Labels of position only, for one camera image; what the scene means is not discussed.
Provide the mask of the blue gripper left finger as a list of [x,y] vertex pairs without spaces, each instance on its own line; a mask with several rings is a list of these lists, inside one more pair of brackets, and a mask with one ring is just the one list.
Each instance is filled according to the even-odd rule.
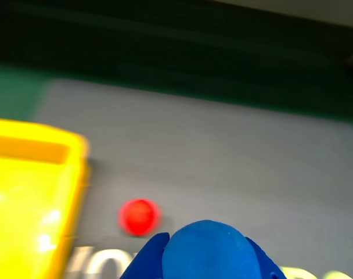
[[121,275],[121,279],[162,279],[162,257],[170,240],[167,232],[149,239]]

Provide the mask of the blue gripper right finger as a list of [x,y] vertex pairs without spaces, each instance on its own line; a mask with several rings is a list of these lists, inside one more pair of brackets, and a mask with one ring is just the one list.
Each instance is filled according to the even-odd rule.
[[286,279],[284,273],[278,265],[267,256],[262,248],[257,245],[252,239],[246,237],[246,240],[253,247],[260,267],[262,279]]

